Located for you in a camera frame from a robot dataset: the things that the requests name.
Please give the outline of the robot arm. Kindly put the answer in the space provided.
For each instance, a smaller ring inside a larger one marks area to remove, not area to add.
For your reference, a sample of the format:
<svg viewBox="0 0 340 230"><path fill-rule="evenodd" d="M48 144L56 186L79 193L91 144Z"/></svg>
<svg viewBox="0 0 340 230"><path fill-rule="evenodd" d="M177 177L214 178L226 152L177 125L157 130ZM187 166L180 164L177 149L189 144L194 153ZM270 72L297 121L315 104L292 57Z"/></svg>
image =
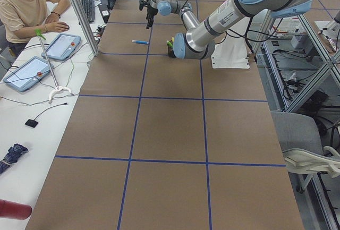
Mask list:
<svg viewBox="0 0 340 230"><path fill-rule="evenodd" d="M226 0L196 27L176 34L174 55L181 59L205 59L215 50L214 39L244 17L270 10L273 19L287 18L306 13L311 4L312 0Z"/></svg>
<svg viewBox="0 0 340 230"><path fill-rule="evenodd" d="M150 29L157 14L168 16L177 14L187 30L196 28L199 25L197 17L193 14L192 6L188 0L139 0L139 10L147 9L147 25Z"/></svg>

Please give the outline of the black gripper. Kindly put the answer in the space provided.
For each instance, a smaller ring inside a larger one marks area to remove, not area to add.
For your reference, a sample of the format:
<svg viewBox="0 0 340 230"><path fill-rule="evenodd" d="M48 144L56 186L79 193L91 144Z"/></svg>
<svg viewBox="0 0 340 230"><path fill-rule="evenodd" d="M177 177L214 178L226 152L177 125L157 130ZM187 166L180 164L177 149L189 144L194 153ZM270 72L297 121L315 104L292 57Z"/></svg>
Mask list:
<svg viewBox="0 0 340 230"><path fill-rule="evenodd" d="M148 20L146 29L150 29L154 23L154 16L158 14L158 9L153 8L150 4L147 4L147 16L146 19Z"/></svg>

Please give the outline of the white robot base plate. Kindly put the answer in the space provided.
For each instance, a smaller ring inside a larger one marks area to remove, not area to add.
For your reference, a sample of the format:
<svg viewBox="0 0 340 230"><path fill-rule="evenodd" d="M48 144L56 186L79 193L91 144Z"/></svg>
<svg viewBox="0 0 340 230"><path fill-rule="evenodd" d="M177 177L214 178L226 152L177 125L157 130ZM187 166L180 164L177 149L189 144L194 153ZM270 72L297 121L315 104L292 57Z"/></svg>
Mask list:
<svg viewBox="0 0 340 230"><path fill-rule="evenodd" d="M247 46L244 38L227 36L215 46L211 55L213 69L249 69Z"/></svg>

